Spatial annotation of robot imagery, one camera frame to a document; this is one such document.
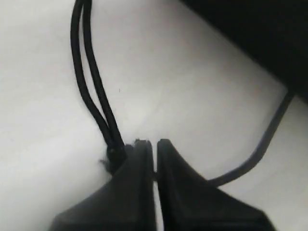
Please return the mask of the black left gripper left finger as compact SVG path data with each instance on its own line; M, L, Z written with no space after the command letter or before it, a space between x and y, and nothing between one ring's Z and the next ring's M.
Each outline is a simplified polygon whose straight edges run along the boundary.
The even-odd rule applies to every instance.
M132 152L102 188L59 214L51 231L155 231L154 164L149 141Z

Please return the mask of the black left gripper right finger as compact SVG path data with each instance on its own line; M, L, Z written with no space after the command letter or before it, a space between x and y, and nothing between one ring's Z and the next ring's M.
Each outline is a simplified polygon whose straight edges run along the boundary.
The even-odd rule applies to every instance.
M267 215L213 186L170 140L157 143L157 183L166 231L270 231Z

